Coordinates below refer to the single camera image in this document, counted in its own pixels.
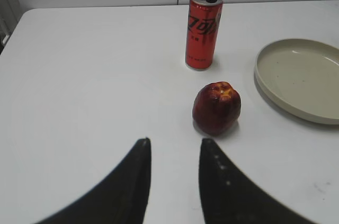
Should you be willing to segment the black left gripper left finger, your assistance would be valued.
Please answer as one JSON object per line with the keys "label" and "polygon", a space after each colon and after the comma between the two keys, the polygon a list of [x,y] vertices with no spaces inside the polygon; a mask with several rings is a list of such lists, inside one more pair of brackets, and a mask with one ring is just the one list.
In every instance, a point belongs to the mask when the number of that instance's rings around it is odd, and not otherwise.
{"label": "black left gripper left finger", "polygon": [[42,223],[143,223],[151,184],[151,143],[136,141],[116,168]]}

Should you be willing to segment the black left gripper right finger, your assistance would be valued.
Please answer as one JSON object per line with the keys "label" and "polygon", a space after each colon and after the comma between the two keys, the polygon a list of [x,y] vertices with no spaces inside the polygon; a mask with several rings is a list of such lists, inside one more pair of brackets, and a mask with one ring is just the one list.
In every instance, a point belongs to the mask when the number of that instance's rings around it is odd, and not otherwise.
{"label": "black left gripper right finger", "polygon": [[199,192],[205,223],[311,223],[252,182],[213,139],[201,142]]}

